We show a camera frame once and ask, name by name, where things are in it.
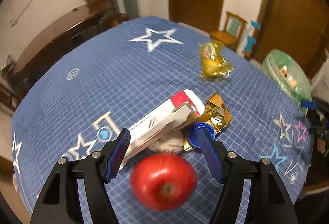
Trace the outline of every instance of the white star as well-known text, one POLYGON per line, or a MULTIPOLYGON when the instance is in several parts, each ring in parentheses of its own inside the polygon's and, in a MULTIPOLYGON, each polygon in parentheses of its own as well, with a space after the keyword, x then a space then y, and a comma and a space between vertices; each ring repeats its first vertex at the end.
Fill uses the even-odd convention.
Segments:
POLYGON ((140 36, 140 37, 136 37, 134 39, 129 40, 130 42, 138 42, 138 41, 144 41, 147 42, 147 52, 151 52, 153 51, 157 46, 159 46, 162 42, 170 42, 170 43, 176 43, 176 44, 184 44, 172 37, 170 37, 173 33, 176 32, 176 29, 170 29, 170 30, 165 30, 165 31, 154 31, 150 28, 146 28, 146 35, 144 36, 140 36), (152 32, 162 35, 166 38, 166 39, 158 39, 157 41, 155 41, 153 43, 152 39, 147 39, 149 37, 152 37, 152 32))
POLYGON ((95 140, 90 140, 90 141, 85 143, 85 141, 83 140, 82 135, 79 133, 78 134, 77 145, 72 147, 72 148, 69 148, 68 152, 71 153, 72 155, 74 155, 76 160, 79 160, 79 152, 77 152, 76 150, 80 149, 81 146, 83 148, 89 146, 89 148, 86 150, 86 155, 83 155, 81 157, 81 159, 84 159, 90 154, 90 150, 94 147, 95 142, 96 142, 96 139, 95 140))
POLYGON ((286 137, 286 139, 290 142, 290 138, 289 138, 289 134, 288 134, 288 129, 291 127, 290 124, 287 124, 284 122, 284 119, 282 117, 282 114, 280 113, 280 119, 279 120, 273 120, 273 122, 278 125, 281 129, 281 135, 280 135, 280 139, 282 139, 283 137, 286 137))
POLYGON ((19 156, 19 151, 20 151, 20 148, 22 147, 22 142, 20 142, 19 144, 16 144, 16 133, 14 133, 14 141, 13 141, 13 146, 12 146, 12 153, 14 152, 14 149, 16 152, 16 158, 15 160, 13 161, 13 165, 14 167, 16 166, 17 168, 17 171, 18 173, 20 174, 20 171, 19 171, 19 161, 18 161, 18 156, 19 156))

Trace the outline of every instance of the gold candy wrapper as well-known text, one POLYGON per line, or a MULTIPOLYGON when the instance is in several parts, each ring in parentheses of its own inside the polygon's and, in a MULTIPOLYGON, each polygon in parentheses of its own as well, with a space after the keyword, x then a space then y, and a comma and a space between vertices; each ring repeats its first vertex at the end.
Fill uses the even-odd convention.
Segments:
POLYGON ((205 111, 201 116, 192 113, 188 116, 187 120, 178 127, 183 133, 184 151, 188 153, 194 149, 187 139, 191 125, 197 122, 205 122, 210 124, 213 127, 215 134, 218 135, 223 128, 228 126, 231 120, 232 116, 225 106, 223 99, 218 93, 214 93, 208 98, 205 105, 205 111))
POLYGON ((217 75, 225 76, 233 71, 233 66, 226 62, 220 51, 224 44, 220 41, 211 41, 205 44, 199 44, 200 57, 202 65, 202 78, 214 77, 217 75))

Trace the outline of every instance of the light blue star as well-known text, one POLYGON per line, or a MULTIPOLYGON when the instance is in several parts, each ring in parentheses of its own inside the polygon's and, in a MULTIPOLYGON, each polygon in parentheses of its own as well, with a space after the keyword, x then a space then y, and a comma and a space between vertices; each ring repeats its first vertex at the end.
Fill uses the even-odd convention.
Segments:
POLYGON ((288 158, 288 156, 279 156, 279 148, 278 148, 277 144, 274 143, 272 155, 270 155, 270 156, 259 156, 259 158, 260 159, 262 159, 262 158, 270 159, 272 164, 274 165, 276 171, 278 171, 279 164, 283 163, 288 158))

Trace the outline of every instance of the grid pattern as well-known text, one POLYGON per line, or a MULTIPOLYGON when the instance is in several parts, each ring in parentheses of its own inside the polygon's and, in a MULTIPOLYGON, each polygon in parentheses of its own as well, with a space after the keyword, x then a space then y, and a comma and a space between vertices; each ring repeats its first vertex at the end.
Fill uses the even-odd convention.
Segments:
MULTIPOLYGON (((28 92, 12 121, 12 136, 15 132, 16 142, 22 141, 18 157, 20 174, 16 168, 15 171, 28 211, 33 211, 37 194, 55 162, 77 145, 78 134, 85 142, 97 139, 93 127, 96 119, 111 111, 111 119, 119 129, 130 127, 184 89, 192 90, 203 101, 214 92, 221 95, 233 120, 216 139, 229 151, 259 160, 259 156, 271 155, 274 144, 278 145, 279 155, 288 156, 278 172, 295 202, 310 165, 312 138, 307 134, 306 143, 298 142, 304 149, 302 157, 297 159, 291 148, 283 147, 287 141, 279 139, 280 128, 273 119, 279 119, 282 113, 285 122, 292 124, 289 136, 295 135, 293 125, 302 117, 300 109, 276 83, 226 48, 223 56, 235 71, 227 79, 202 80, 198 44, 207 41, 201 34, 152 16, 112 28, 59 60, 28 92), (146 27, 156 31, 175 28, 172 37, 184 44, 161 43, 148 53, 146 42, 128 42, 145 35, 146 27), (78 76, 67 80, 66 75, 75 68, 80 69, 78 76), (293 173, 297 179, 291 184, 293 173)), ((100 127, 104 125, 107 125, 105 121, 99 123, 100 127)), ((97 140, 91 152, 103 145, 104 142, 97 140)), ((133 165, 148 154, 150 151, 144 150, 134 157, 106 186, 119 222, 208 223, 222 186, 212 179, 202 153, 193 151, 183 155, 197 172, 198 183, 182 207, 167 212, 146 209, 129 187, 133 165)), ((250 182, 245 181, 237 223, 244 222, 249 189, 250 182)), ((92 223, 83 181, 79 181, 79 193, 85 223, 92 223)))

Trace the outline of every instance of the green plastic bag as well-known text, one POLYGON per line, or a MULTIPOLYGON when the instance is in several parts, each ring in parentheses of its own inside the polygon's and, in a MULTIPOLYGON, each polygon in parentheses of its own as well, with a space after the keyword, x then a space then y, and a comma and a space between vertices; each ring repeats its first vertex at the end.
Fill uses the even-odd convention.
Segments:
POLYGON ((311 89, 308 78, 303 69, 294 61, 292 57, 281 50, 273 49, 265 57, 261 71, 282 88, 297 104, 303 100, 311 99, 311 89), (297 81, 297 87, 292 87, 287 79, 281 74, 280 68, 287 67, 287 72, 297 81))

